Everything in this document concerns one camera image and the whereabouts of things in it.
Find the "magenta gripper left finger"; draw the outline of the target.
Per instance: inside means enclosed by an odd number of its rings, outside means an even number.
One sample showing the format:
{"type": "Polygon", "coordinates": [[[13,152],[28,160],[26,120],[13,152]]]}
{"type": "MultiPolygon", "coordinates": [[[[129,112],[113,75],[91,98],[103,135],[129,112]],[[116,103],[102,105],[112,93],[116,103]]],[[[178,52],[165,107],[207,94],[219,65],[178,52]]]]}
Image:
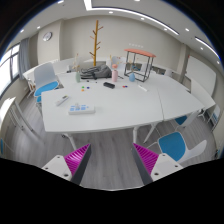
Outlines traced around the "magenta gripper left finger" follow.
{"type": "Polygon", "coordinates": [[[87,144],[66,156],[56,155],[42,169],[79,185],[82,181],[90,155],[91,145],[87,144]]]}

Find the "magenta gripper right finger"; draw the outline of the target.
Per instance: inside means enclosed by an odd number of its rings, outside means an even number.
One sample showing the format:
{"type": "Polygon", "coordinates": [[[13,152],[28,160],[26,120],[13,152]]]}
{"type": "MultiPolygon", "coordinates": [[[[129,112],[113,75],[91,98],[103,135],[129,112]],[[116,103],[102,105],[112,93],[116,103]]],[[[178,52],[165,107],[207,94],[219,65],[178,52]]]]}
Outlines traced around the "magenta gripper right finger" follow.
{"type": "Polygon", "coordinates": [[[136,143],[133,144],[132,154],[144,185],[182,169],[182,166],[166,153],[157,154],[136,143]]]}

